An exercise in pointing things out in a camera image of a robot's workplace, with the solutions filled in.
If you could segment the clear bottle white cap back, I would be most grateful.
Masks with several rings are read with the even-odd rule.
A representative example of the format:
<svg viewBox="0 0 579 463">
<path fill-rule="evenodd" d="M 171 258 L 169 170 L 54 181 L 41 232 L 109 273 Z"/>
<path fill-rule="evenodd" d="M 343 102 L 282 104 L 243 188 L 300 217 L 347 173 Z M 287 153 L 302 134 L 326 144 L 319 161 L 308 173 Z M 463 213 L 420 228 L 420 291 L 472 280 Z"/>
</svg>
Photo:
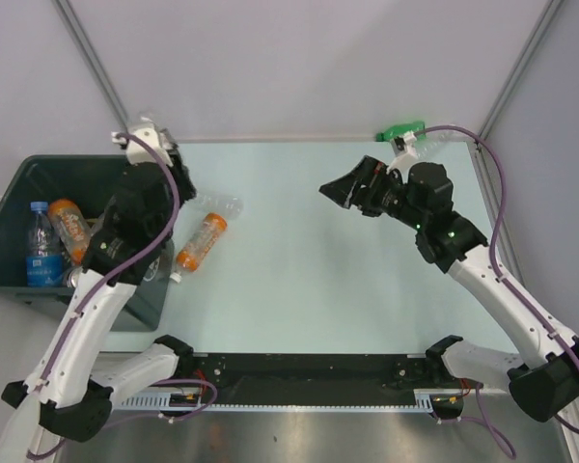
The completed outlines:
<svg viewBox="0 0 579 463">
<path fill-rule="evenodd" d="M 455 130 L 438 130 L 417 137 L 416 152 L 420 159 L 431 159 L 451 143 L 463 142 L 465 136 Z"/>
</svg>

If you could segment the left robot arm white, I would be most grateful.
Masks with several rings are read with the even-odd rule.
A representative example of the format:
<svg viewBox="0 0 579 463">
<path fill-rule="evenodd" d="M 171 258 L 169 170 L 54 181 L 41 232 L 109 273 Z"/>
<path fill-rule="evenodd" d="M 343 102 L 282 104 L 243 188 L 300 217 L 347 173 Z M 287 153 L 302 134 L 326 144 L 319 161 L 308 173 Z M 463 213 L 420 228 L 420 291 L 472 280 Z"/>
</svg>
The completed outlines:
<svg viewBox="0 0 579 463">
<path fill-rule="evenodd" d="M 170 238 L 180 207 L 195 195 L 177 150 L 129 160 L 54 338 L 32 373 L 2 393 L 14 409 L 2 449 L 26 453 L 38 428 L 86 442 L 128 398 L 160 381 L 180 386 L 192 378 L 192 347 L 170 335 L 113 371 L 95 374 L 93 366 L 118 314 Z"/>
</svg>

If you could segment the clear bottle silver cap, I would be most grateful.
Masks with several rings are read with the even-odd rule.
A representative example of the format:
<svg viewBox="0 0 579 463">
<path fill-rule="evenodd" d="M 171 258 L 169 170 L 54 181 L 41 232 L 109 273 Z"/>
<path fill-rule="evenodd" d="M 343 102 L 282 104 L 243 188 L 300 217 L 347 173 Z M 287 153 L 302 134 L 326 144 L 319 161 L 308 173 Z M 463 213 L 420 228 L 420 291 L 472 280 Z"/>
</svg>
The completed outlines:
<svg viewBox="0 0 579 463">
<path fill-rule="evenodd" d="M 63 276 L 63 286 L 68 288 L 76 288 L 82 271 L 83 269 L 81 266 L 73 266 L 67 270 Z"/>
</svg>

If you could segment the orange label bottle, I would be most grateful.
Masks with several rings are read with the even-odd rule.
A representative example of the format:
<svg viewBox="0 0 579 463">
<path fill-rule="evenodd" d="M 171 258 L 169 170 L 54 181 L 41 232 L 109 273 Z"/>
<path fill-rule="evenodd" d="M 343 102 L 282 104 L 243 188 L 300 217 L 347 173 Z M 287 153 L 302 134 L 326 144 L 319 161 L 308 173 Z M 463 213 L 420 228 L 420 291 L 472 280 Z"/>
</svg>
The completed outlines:
<svg viewBox="0 0 579 463">
<path fill-rule="evenodd" d="M 170 279 L 180 283 L 183 274 L 195 272 L 227 227 L 221 215 L 209 213 L 178 252 Z"/>
<path fill-rule="evenodd" d="M 60 199 L 49 205 L 48 217 L 71 262 L 79 265 L 85 257 L 92 237 L 92 229 L 80 208 L 71 200 Z"/>
</svg>

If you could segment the clear bottle blue label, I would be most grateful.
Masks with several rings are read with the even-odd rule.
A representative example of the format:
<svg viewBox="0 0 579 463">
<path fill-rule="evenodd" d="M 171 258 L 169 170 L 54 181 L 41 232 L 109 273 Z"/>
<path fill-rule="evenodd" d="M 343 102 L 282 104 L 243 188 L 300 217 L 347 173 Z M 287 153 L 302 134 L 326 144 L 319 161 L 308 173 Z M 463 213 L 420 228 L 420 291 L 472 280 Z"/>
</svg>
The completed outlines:
<svg viewBox="0 0 579 463">
<path fill-rule="evenodd" d="M 61 242 L 48 209 L 47 202 L 30 203 L 32 216 L 26 234 L 26 277 L 30 287 L 54 287 L 62 282 Z"/>
</svg>

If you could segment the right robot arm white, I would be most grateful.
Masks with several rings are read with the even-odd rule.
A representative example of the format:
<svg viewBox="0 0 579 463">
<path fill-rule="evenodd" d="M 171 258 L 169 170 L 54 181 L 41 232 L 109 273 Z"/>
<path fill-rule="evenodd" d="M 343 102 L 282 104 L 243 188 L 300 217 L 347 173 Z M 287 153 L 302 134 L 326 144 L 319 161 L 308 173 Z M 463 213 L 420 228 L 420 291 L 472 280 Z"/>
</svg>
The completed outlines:
<svg viewBox="0 0 579 463">
<path fill-rule="evenodd" d="M 516 348 L 507 353 L 444 338 L 427 351 L 433 385 L 448 387 L 457 378 L 482 382 L 509 393 L 537 422 L 555 418 L 579 397 L 579 336 L 545 308 L 526 307 L 532 295 L 490 259 L 486 237 L 454 210 L 454 185 L 443 165 L 419 162 L 403 175 L 365 156 L 319 191 L 342 208 L 386 214 L 410 227 L 423 259 L 468 290 Z"/>
</svg>

